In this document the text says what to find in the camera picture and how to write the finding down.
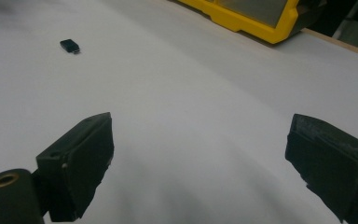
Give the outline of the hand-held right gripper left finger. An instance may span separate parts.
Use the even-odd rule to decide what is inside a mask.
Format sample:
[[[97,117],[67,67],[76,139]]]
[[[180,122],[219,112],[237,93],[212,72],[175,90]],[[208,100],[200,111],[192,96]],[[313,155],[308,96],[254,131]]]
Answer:
[[[114,157],[111,114],[81,120],[36,156],[41,210],[53,222],[83,217]]]

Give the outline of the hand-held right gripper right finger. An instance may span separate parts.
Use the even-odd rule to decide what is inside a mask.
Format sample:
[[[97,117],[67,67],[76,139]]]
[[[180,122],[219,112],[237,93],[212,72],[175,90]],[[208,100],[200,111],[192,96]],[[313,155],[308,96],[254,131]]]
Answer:
[[[313,117],[295,114],[285,158],[341,222],[358,224],[358,139]]]

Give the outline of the small black USB adapter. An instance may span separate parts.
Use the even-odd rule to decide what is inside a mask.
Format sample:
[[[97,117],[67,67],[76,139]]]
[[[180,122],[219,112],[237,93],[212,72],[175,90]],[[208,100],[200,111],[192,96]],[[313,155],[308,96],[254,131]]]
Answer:
[[[68,53],[77,54],[80,51],[78,44],[72,39],[65,39],[60,42],[61,47]]]

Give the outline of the yellow black drawer cabinet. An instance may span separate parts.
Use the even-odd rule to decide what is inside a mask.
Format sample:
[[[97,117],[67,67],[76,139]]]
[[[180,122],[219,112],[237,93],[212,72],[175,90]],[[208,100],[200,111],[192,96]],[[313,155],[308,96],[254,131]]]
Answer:
[[[178,1],[199,10],[228,30],[245,32],[270,44],[278,44],[314,24],[327,4],[327,0],[287,0],[277,26],[271,28],[252,21],[245,21],[244,24],[231,23],[228,12],[218,7],[214,0]]]

